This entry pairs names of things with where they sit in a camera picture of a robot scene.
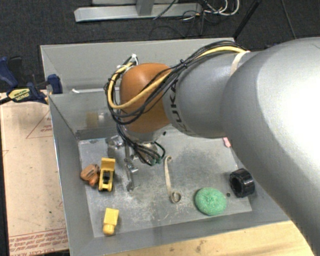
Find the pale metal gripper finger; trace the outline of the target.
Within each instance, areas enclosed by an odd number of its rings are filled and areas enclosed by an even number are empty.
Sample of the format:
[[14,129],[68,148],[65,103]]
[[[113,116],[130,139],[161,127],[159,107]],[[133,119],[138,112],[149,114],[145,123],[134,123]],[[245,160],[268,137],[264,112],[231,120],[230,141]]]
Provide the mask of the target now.
[[134,177],[138,173],[138,168],[134,166],[133,161],[130,158],[124,158],[124,165],[125,165],[125,170],[127,174],[127,184],[126,184],[126,189],[127,191],[131,192],[135,187],[135,180]]
[[117,151],[121,150],[124,147],[124,142],[119,135],[107,138],[106,144],[108,147],[107,150],[109,157],[115,157]]

